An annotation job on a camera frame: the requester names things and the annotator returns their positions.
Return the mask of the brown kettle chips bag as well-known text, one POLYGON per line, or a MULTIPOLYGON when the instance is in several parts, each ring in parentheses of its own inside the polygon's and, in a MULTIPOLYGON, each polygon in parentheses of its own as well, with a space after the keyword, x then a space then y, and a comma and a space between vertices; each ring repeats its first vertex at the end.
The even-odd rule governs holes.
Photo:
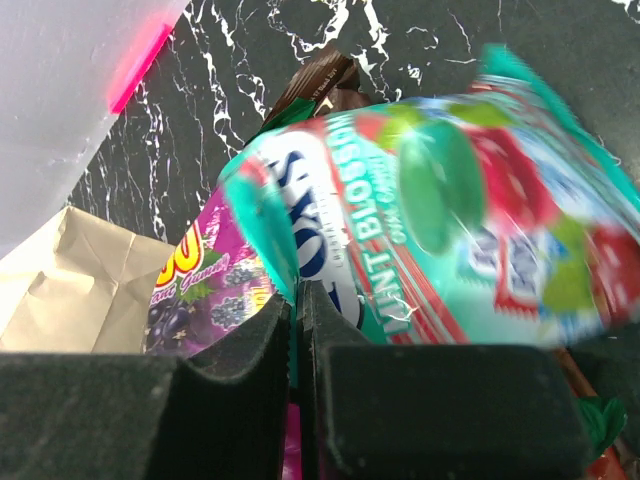
POLYGON ((329 44, 293 75, 258 133, 372 104, 355 60, 329 44))

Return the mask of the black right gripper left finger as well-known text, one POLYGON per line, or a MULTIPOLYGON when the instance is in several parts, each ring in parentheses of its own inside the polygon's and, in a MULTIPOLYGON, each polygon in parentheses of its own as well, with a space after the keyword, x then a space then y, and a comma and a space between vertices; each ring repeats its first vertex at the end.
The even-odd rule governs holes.
POLYGON ((278 479, 290 307, 198 355, 5 354, 5 479, 278 479))

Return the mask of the purple snack packet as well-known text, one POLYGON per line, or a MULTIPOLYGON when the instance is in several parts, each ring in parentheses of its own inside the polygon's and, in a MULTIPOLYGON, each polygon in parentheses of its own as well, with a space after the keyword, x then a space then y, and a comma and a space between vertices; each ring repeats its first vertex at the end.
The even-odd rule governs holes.
POLYGON ((217 190, 161 270, 144 351, 179 362, 151 479, 298 479, 291 321, 298 280, 271 190, 217 190))

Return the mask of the green real cookies bag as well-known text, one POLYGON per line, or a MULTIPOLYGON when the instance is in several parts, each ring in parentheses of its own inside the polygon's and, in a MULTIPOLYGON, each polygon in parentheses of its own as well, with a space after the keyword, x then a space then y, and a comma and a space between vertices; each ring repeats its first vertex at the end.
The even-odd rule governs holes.
POLYGON ((580 397, 577 404, 589 433, 594 455, 598 458, 625 428, 627 411, 618 398, 580 397))

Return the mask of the teal mint candy bag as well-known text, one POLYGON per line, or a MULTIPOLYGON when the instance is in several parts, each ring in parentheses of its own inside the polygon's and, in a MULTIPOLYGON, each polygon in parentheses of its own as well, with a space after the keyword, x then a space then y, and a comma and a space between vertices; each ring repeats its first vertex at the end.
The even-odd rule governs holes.
POLYGON ((278 289, 377 343, 574 343, 639 318, 639 194, 503 45, 468 91, 256 136, 222 171, 278 289))

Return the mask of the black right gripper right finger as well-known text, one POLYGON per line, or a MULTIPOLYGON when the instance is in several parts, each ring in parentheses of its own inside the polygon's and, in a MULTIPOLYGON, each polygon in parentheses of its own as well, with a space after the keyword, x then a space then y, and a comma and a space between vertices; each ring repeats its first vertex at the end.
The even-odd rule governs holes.
POLYGON ((577 479, 592 445, 546 352, 376 345, 320 282, 301 284, 297 365, 306 479, 577 479))

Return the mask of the brown paper bag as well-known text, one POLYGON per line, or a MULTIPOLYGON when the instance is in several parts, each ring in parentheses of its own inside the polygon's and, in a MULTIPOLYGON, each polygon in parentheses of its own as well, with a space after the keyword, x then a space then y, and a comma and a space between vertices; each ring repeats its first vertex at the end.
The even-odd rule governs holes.
POLYGON ((138 353, 174 248, 75 207, 1 260, 4 352, 138 353))

